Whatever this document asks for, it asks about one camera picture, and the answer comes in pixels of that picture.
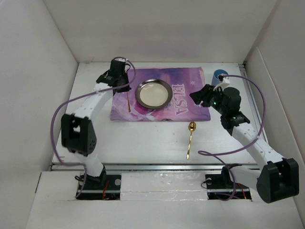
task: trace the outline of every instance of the red wire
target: red wire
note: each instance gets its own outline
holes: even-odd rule
[[[102,197],[102,199],[104,199],[105,198],[105,196],[106,196],[106,190],[107,190],[107,188],[108,188],[108,184],[109,184],[109,181],[107,181],[107,183],[106,183],[106,187],[103,189],[103,197]]]
[[[238,184],[238,185],[239,185],[239,187],[240,187],[240,188],[242,189],[242,191],[243,191],[244,198],[247,199],[246,194],[244,193],[243,187],[241,186],[241,184]]]

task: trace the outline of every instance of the spoon handle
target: spoon handle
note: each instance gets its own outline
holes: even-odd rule
[[[189,142],[189,148],[188,148],[188,150],[187,150],[186,159],[189,159],[189,157],[190,157],[190,149],[191,149],[192,133],[193,133],[193,132],[191,131],[190,142]]]

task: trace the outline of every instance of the white panel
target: white panel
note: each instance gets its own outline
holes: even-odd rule
[[[265,131],[269,144],[277,152],[286,158],[294,158],[299,164],[300,194],[295,197],[295,200],[301,217],[305,219],[305,206],[303,204],[305,195],[305,165],[285,114],[285,110],[283,109],[281,100],[278,96],[279,91],[277,92],[274,86],[273,80],[270,77],[258,48],[252,53],[249,62],[246,65],[246,69],[249,78],[257,82],[266,98],[267,113]],[[262,100],[260,94],[254,88],[253,93],[260,113],[262,114]]]
[[[276,0],[44,0],[79,62],[242,63]]]
[[[305,159],[305,1],[283,0],[259,50]]]
[[[246,200],[77,201],[73,200],[77,174],[42,174],[27,229],[303,228],[292,198],[272,204]]]
[[[210,83],[215,70],[225,69],[229,74],[240,75],[235,63],[135,63],[135,67],[202,67],[205,82]],[[71,92],[71,98],[88,93],[96,79],[109,69],[109,63],[81,63]],[[241,111],[254,123],[253,111],[242,79],[230,78],[231,86],[240,91]],[[70,103],[67,113],[73,113],[82,101]],[[97,136],[95,150],[103,164],[219,164],[212,156],[202,156],[198,150],[223,153],[236,150],[242,145],[221,126],[220,114],[210,108],[211,120],[196,122],[190,159],[186,159],[190,139],[189,122],[124,122],[111,121],[112,102],[108,101],[93,122]],[[63,148],[58,141],[57,149],[65,162],[78,162],[74,154]],[[222,156],[226,163],[256,164],[244,150],[234,155]]]
[[[52,156],[51,117],[76,68],[41,0],[0,0],[0,228],[26,226]]]
[[[301,153],[305,159],[305,1],[282,0],[277,5],[258,44],[261,57],[253,53],[247,70],[251,69],[249,77],[259,81],[265,92],[268,82],[274,83],[269,92],[266,132],[273,147],[287,157],[296,158],[300,165],[301,194],[295,200],[305,223],[305,167],[300,157]]]

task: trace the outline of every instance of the white wall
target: white wall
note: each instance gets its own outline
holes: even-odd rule
[[[305,1],[281,0],[246,65],[248,76],[266,95],[270,144],[300,166],[295,197],[305,223]]]
[[[25,228],[76,69],[42,0],[0,0],[0,228]]]
[[[242,63],[276,0],[44,0],[79,62]]]

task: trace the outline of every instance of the white table surface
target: white table surface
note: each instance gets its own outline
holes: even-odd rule
[[[134,63],[142,67],[202,67],[205,82],[211,83],[217,69],[229,74],[240,75],[236,63]],[[70,98],[88,93],[94,88],[96,79],[109,69],[110,63],[80,63]],[[242,79],[230,78],[231,86],[240,91],[241,111],[250,119],[253,126],[254,115],[246,94]],[[74,112],[84,99],[68,104],[66,113]],[[93,123],[97,136],[98,152],[102,163],[114,164],[219,164],[211,156],[201,156],[198,150],[222,153],[240,148],[242,145],[233,139],[221,126],[220,114],[210,108],[211,120],[196,122],[193,133],[190,159],[186,160],[190,137],[188,122],[125,122],[110,121],[112,99],[107,102]],[[78,162],[78,159],[61,145],[61,136],[57,150],[65,162]],[[234,155],[223,156],[227,163],[256,164],[244,150]]]
[[[78,171],[43,172],[26,229],[302,229],[293,198],[249,200],[75,200]]]

